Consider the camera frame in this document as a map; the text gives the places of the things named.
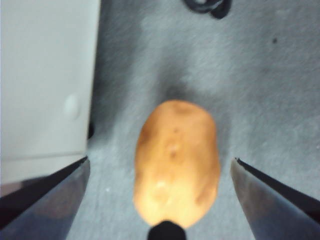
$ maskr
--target potato skin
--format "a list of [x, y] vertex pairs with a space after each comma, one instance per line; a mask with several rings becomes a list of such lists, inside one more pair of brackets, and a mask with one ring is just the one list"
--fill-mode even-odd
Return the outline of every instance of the potato skin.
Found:
[[214, 203], [220, 178], [216, 124], [193, 103], [169, 100], [144, 123], [135, 152], [133, 202], [151, 226], [187, 228]]

